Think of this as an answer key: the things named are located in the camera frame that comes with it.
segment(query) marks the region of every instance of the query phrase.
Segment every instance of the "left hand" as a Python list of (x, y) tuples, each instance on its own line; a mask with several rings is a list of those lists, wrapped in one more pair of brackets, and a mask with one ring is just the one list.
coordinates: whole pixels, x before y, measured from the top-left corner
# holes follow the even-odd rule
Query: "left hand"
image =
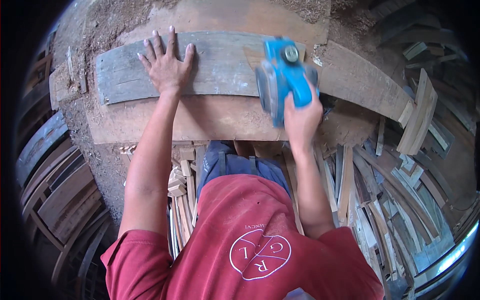
[(175, 28), (173, 26), (170, 26), (168, 30), (168, 45), (165, 54), (163, 54), (158, 31), (154, 30), (152, 35), (153, 47), (150, 41), (145, 39), (146, 57), (137, 53), (138, 58), (142, 61), (157, 91), (160, 93), (179, 93), (188, 81), (190, 70), (192, 69), (195, 46), (193, 44), (187, 46), (185, 60), (181, 62), (174, 54)]

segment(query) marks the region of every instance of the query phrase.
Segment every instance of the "fingers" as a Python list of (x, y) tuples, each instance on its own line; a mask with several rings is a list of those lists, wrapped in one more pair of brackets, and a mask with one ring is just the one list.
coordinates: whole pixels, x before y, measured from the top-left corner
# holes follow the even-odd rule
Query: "fingers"
[(144, 46), (145, 46), (145, 51), (147, 52), (147, 58), (148, 60), (153, 63), (156, 61), (156, 56), (155, 52), (153, 51), (152, 44), (148, 39), (144, 39)]
[(185, 60), (183, 61), (186, 64), (187, 70), (192, 68), (193, 56), (195, 54), (195, 45), (190, 43), (185, 50)]
[(168, 28), (168, 45), (167, 45), (167, 52), (165, 54), (170, 57), (173, 57), (174, 48), (175, 48), (175, 28), (173, 26), (170, 26)]
[(144, 65), (145, 67), (145, 70), (147, 72), (150, 72), (150, 69), (152, 68), (152, 64), (146, 59), (145, 56), (143, 56), (142, 54), (140, 53), (137, 53), (138, 55), (138, 59), (142, 62), (142, 64)]
[(153, 50), (155, 51), (155, 56), (162, 57), (163, 49), (162, 49), (162, 43), (160, 42), (160, 36), (158, 35), (158, 31), (154, 30), (152, 32), (152, 36), (153, 36)]

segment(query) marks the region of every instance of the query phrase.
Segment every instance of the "dark blue shorts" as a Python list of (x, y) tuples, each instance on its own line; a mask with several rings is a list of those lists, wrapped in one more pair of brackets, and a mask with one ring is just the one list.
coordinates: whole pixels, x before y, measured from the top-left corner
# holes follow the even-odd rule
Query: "dark blue shorts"
[(274, 181), (283, 187), (291, 197), (285, 176), (276, 161), (254, 156), (251, 156), (250, 159), (238, 156), (235, 148), (228, 141), (211, 141), (201, 168), (203, 169), (198, 184), (197, 199), (200, 198), (200, 192), (204, 185), (210, 180), (232, 174), (254, 174)]

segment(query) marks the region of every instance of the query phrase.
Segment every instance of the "red t-shirt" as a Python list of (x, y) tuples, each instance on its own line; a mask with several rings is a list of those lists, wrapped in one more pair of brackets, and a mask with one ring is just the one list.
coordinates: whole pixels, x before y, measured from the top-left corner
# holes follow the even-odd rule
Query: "red t-shirt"
[(102, 255), (116, 299), (283, 299), (298, 287), (315, 299), (382, 299), (350, 228), (318, 240), (298, 233), (292, 202), (254, 175), (208, 182), (198, 221), (172, 264), (167, 239), (130, 230)]

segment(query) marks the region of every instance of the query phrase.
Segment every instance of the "forearm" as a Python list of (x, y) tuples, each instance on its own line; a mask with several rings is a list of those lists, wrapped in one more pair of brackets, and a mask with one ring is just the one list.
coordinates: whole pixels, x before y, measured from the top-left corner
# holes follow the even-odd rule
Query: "forearm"
[(161, 94), (138, 143), (127, 174), (120, 234), (123, 227), (167, 234), (167, 186), (173, 120), (179, 99), (179, 92)]
[(299, 217), (305, 235), (317, 239), (334, 229), (330, 203), (322, 185), (313, 148), (293, 149), (297, 165)]

